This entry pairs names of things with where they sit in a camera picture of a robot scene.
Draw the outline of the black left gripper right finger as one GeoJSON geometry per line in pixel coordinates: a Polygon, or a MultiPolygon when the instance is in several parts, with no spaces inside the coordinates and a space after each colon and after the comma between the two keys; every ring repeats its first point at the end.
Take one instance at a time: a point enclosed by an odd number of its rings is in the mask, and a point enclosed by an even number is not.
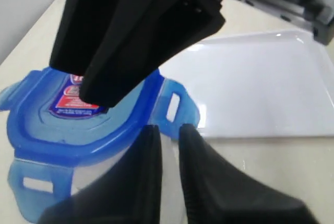
{"type": "Polygon", "coordinates": [[[180,127],[179,161],[188,223],[317,223],[300,199],[251,178],[191,124],[180,127]]]}

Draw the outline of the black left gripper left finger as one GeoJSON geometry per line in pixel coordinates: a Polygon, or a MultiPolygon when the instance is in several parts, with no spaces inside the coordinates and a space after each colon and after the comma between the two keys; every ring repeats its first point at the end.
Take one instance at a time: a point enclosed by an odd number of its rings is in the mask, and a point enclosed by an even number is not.
{"type": "Polygon", "coordinates": [[[161,189],[160,132],[146,125],[110,170],[47,208],[38,223],[159,223],[161,189]]]}

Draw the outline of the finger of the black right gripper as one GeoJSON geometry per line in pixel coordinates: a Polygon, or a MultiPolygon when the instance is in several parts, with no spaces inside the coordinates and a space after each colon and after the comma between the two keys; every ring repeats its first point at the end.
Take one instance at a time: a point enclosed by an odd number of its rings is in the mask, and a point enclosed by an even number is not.
{"type": "Polygon", "coordinates": [[[66,0],[50,66],[84,76],[112,23],[125,32],[140,21],[154,0],[66,0]]]}
{"type": "Polygon", "coordinates": [[[112,23],[80,87],[80,99],[114,107],[161,64],[216,33],[222,0],[154,0],[129,32],[112,23]]]}

